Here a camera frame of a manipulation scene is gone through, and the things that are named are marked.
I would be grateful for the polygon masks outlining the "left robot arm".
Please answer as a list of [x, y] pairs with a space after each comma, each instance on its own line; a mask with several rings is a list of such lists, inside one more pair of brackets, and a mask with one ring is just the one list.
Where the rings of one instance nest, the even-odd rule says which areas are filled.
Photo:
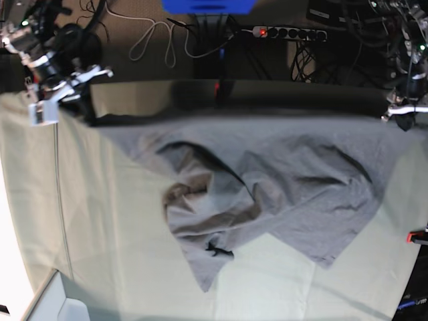
[[[350, 13], [351, 5], [368, 5], [383, 25], [392, 26], [365, 30], [361, 22], [353, 21], [357, 15]], [[417, 115], [427, 113], [427, 2], [341, 1], [340, 6], [348, 32], [360, 45], [386, 49], [385, 57], [395, 63], [397, 77], [382, 119], [394, 119], [404, 131], [416, 127]]]

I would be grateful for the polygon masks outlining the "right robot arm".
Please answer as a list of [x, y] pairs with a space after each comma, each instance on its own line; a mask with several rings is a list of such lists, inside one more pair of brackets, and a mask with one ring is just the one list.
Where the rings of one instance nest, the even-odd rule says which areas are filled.
[[60, 110], [90, 126], [96, 113], [89, 93], [90, 81], [102, 68], [90, 59], [90, 40], [105, 6], [99, 1], [84, 27], [67, 23], [60, 27], [58, 15], [71, 15], [61, 1], [14, 1], [1, 28], [1, 43], [20, 57], [29, 77], [28, 111], [36, 126], [55, 124]]

